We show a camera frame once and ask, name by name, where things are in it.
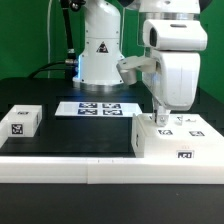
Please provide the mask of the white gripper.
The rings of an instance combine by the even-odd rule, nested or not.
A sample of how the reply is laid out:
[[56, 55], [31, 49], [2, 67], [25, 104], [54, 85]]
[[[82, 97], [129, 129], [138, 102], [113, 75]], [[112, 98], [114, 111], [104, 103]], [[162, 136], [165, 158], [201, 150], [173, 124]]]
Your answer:
[[150, 48], [149, 58], [155, 60], [155, 68], [143, 75], [143, 82], [160, 104], [153, 108], [153, 120], [164, 127], [169, 110], [188, 110], [194, 102], [198, 51], [206, 48], [207, 34], [197, 20], [147, 19], [143, 43]]

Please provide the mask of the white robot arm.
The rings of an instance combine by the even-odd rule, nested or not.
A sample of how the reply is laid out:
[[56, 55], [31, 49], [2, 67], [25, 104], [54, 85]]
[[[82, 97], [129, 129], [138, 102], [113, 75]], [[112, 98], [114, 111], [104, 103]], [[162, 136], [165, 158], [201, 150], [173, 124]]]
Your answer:
[[207, 33], [199, 15], [212, 0], [117, 0], [138, 12], [141, 56], [121, 53], [120, 13], [107, 0], [59, 0], [63, 12], [70, 79], [75, 86], [108, 90], [137, 82], [152, 94], [153, 120], [168, 123], [171, 111], [187, 111], [196, 94], [199, 53]]

